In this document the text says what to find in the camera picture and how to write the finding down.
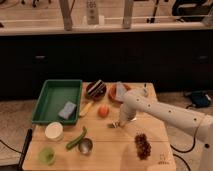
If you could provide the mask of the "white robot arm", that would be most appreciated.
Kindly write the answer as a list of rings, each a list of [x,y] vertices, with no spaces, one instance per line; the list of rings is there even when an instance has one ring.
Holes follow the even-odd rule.
[[[123,96],[119,124],[129,123],[137,111],[148,113],[202,141],[199,171],[213,171],[213,116],[152,100],[142,89],[131,89]]]

